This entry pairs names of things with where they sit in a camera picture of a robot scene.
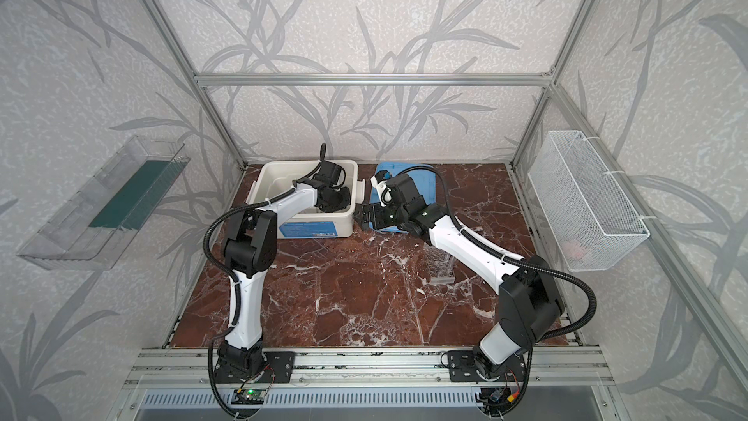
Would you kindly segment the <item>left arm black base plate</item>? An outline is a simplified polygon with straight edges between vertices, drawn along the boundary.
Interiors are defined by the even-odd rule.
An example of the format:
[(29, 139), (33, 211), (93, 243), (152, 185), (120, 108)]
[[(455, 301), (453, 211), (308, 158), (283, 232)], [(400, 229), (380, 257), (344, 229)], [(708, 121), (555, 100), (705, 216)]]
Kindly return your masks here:
[(218, 384), (290, 382), (296, 354), (286, 351), (254, 351), (229, 348), (218, 356), (213, 377)]

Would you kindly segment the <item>white plastic storage bin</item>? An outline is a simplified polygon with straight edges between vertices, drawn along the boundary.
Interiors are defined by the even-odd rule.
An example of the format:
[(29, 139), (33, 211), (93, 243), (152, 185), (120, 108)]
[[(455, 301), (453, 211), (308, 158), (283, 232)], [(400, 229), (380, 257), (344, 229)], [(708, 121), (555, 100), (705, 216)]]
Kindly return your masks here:
[(300, 179), (313, 169), (315, 161), (275, 161), (266, 164), (259, 178), (253, 183), (247, 204), (261, 203), (261, 210), (271, 210), (278, 215), (278, 237), (280, 239), (346, 238), (353, 234), (353, 214), (356, 205), (363, 200), (363, 181), (358, 180), (358, 163), (353, 160), (333, 160), (345, 171), (344, 186), (350, 189), (351, 200), (337, 212), (323, 212), (316, 207), (318, 191), (303, 184), (300, 193), (274, 202), (269, 200), (292, 189), (294, 179)]

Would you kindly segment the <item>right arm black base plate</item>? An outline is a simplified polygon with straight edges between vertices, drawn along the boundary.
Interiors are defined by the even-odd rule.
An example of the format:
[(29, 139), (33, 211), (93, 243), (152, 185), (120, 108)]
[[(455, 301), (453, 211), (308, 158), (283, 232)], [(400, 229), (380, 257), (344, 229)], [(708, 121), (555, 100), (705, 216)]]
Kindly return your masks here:
[(451, 382), (520, 383), (527, 372), (526, 362), (516, 354), (502, 364), (494, 364), (473, 350), (452, 350), (443, 355), (441, 364), (448, 369)]

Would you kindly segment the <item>clear acrylic test tube rack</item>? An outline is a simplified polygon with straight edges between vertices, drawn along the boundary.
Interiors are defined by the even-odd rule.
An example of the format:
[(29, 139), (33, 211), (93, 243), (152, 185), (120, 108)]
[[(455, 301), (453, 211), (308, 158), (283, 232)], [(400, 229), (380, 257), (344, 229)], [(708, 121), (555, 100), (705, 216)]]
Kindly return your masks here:
[(427, 282), (430, 285), (453, 285), (455, 257), (432, 246), (424, 247), (424, 265), (427, 269)]

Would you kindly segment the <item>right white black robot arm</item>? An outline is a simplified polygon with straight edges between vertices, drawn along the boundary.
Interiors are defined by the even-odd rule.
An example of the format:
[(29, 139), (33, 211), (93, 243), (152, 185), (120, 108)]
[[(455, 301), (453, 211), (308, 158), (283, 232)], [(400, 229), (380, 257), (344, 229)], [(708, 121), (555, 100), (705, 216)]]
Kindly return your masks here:
[[(509, 359), (530, 353), (541, 341), (573, 333), (592, 320), (598, 300), (586, 282), (553, 269), (537, 255), (516, 255), (476, 234), (457, 218), (449, 199), (443, 205), (429, 203), (411, 177), (418, 171), (433, 173), (442, 191), (448, 191), (441, 173), (429, 166), (414, 166), (397, 175), (379, 171), (370, 179), (378, 200), (360, 208), (358, 221), (376, 230), (395, 227), (449, 253), (496, 292), (499, 321), (473, 348), (482, 378), (497, 379)], [(565, 310), (559, 281), (579, 288), (586, 295), (587, 307), (573, 323), (553, 329)]]

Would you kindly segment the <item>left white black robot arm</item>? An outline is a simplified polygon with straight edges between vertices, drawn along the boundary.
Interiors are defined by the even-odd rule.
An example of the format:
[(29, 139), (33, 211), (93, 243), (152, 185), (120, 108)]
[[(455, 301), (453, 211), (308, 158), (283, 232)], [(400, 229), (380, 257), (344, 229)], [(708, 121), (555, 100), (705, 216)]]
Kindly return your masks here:
[(339, 164), (319, 161), (288, 190), (222, 214), (206, 230), (206, 259), (230, 280), (228, 329), (218, 337), (219, 363), (249, 376), (265, 368), (262, 350), (261, 303), (264, 280), (278, 251), (278, 230), (296, 214), (317, 209), (340, 212), (353, 202)]

